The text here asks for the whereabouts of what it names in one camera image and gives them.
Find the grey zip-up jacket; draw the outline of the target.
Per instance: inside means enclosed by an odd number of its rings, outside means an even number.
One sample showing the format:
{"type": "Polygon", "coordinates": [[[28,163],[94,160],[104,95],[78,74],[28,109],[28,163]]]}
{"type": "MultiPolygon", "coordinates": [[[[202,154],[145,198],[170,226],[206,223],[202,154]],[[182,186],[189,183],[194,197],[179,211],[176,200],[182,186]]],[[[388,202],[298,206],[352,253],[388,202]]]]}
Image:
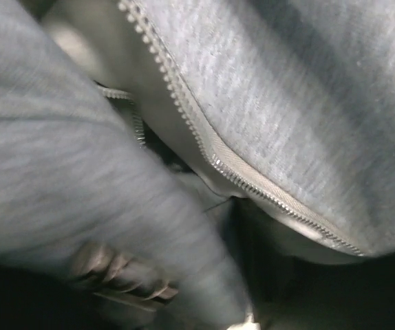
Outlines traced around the grey zip-up jacket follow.
{"type": "Polygon", "coordinates": [[[395,329],[395,1],[0,1],[0,329],[395,329]]]}

